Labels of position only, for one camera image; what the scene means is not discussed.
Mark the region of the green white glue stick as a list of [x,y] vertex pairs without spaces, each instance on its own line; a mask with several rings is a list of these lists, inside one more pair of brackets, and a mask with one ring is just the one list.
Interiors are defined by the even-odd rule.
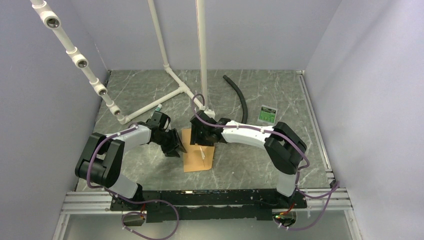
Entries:
[[160,112],[162,110],[162,108],[163,108],[163,105],[162,104],[158,104],[157,107],[155,108],[155,111],[156,112]]

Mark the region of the pink letter paper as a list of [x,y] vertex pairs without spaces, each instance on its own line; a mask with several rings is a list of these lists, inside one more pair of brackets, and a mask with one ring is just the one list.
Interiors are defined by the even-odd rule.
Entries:
[[205,158],[206,158],[206,156],[205,156],[204,151],[203,151],[203,149],[202,149],[201,146],[199,146],[199,150],[200,150],[200,154],[201,154],[203,166],[205,166]]

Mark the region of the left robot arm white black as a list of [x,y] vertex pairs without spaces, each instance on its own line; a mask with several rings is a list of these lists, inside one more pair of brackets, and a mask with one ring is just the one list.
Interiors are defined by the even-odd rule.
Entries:
[[147,121],[133,123],[125,130],[91,134],[75,166],[75,175],[86,180],[89,188],[104,188],[123,199],[129,209],[139,209],[144,203],[143,187],[121,172],[124,153],[150,143],[159,145],[166,157],[178,158],[186,153],[170,122],[167,114],[156,110]]

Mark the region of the brown paper envelope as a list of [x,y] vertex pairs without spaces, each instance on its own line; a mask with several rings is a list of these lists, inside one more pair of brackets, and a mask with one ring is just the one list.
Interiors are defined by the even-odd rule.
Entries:
[[[186,153],[183,153],[183,171],[185,173],[189,173],[189,172],[210,170],[213,167],[215,147],[202,146],[198,144],[191,145],[190,144],[190,139],[191,139],[190,128],[183,128],[181,130],[181,134],[182,134],[181,140],[186,149]],[[202,150],[205,154],[205,159],[204,159],[205,166],[203,165],[199,146],[202,147]]]

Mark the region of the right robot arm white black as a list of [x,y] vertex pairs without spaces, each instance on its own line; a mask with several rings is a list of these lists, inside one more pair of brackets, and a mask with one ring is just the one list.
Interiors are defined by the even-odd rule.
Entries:
[[235,143],[265,150],[278,170],[276,203],[282,208],[287,208],[295,201],[297,172],[301,161],[306,158],[307,146],[286,123],[256,126],[228,118],[216,121],[203,110],[196,112],[190,123],[191,145],[213,146],[216,143]]

